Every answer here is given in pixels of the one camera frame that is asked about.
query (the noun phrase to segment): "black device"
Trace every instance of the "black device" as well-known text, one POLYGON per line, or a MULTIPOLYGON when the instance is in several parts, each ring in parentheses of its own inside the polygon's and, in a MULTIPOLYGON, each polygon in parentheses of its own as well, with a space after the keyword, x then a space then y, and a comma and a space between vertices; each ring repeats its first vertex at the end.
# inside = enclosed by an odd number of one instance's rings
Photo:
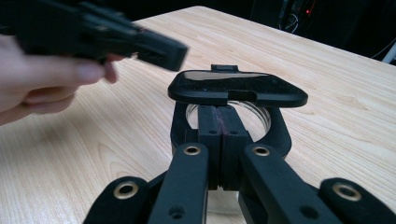
POLYGON ((168 95, 177 101, 169 169, 149 182, 134 176, 114 180, 85 224, 205 223, 207 192, 218 187, 239 192, 248 224, 396 223, 395 214, 356 183, 331 178, 315 189, 284 161, 291 139, 279 108, 304 105, 307 95, 281 78, 212 65, 210 71, 179 73, 168 95), (255 105, 263 96, 271 97, 255 105), (234 99, 270 118, 263 138, 253 141, 235 108, 224 103, 234 99), (193 108, 197 129, 188 122, 193 108))
POLYGON ((140 27, 101 1, 2 0, 0 34, 15 35, 29 54, 73 55, 103 61, 107 54, 178 71, 188 48, 140 27))

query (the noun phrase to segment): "hand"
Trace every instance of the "hand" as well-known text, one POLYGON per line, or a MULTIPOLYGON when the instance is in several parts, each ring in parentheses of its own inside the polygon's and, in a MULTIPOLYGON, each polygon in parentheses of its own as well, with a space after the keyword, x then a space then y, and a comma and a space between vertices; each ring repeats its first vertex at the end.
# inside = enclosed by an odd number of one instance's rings
POLYGON ((100 65, 70 57, 26 55, 13 37, 0 35, 0 125, 32 113, 63 111, 81 85, 101 78, 115 83, 111 62, 120 59, 109 55, 100 65))

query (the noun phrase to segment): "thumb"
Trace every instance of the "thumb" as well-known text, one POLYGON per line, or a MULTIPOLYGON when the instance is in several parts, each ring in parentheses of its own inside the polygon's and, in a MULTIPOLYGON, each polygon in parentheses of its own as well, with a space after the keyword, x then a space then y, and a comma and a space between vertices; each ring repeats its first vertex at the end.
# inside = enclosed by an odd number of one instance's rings
POLYGON ((92 84, 105 76, 105 68, 90 60, 26 55, 20 75, 22 87, 34 90, 92 84))

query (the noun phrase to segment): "table surface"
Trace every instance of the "table surface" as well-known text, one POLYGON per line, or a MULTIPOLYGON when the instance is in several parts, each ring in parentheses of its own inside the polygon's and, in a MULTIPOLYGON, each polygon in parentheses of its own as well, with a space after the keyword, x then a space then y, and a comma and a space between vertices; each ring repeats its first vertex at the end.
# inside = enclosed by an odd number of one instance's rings
MULTIPOLYGON (((282 109, 293 142, 287 163, 316 187, 350 179, 396 211, 395 66, 205 7, 137 23, 190 46, 182 70, 237 64, 306 91, 307 105, 282 109)), ((1 223, 80 223, 112 180, 150 180, 168 168, 176 73, 136 59, 116 68, 117 84, 80 88, 64 112, 0 127, 1 223)))

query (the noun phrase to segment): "wooden table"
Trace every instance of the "wooden table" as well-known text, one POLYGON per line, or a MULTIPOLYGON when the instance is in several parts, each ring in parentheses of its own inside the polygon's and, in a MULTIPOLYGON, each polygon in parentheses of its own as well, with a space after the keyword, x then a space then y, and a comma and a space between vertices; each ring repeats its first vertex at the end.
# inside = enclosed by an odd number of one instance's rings
MULTIPOLYGON (((282 109, 289 165, 307 183, 340 176, 396 211, 396 67, 205 7, 139 21, 190 46, 182 69, 237 64, 305 90, 308 104, 282 109)), ((176 73, 135 59, 116 63, 120 81, 83 87, 55 115, 0 127, 0 222, 80 223, 112 180, 147 180, 172 159, 176 73)), ((243 223, 208 214, 207 223, 243 223)))

